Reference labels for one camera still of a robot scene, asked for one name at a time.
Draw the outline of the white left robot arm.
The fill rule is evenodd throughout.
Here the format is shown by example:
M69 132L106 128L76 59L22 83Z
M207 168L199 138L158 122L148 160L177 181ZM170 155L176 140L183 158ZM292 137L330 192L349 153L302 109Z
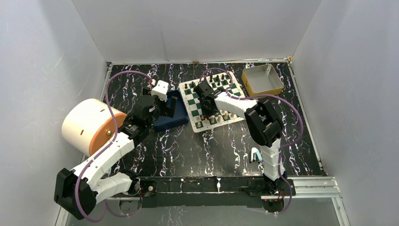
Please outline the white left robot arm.
M119 193L137 195L141 184L134 173L123 171L108 178L104 174L148 137L159 117L173 117L176 103L176 97L161 100L156 95L143 95L128 114L94 98L75 106L62 124L62 135L87 159L58 172L55 202L82 220L107 198Z

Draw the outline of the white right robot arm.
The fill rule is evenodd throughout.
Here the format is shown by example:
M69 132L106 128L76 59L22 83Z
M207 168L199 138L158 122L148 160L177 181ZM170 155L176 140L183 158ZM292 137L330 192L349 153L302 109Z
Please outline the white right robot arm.
M213 89L207 82L200 82L194 91L199 96L204 117L226 110L246 120L251 138L259 145L252 151L263 163L265 190L271 195L282 191L286 179L280 159L283 123L271 102L266 98L254 100L233 96L223 88Z

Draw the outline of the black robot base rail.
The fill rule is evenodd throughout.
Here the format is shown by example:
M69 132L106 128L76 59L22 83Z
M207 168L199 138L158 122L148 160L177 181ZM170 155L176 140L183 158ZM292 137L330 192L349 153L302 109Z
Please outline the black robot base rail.
M244 206L275 213L296 195L291 179L272 182L264 176L140 177L131 192L114 195L141 201L143 208L169 206Z

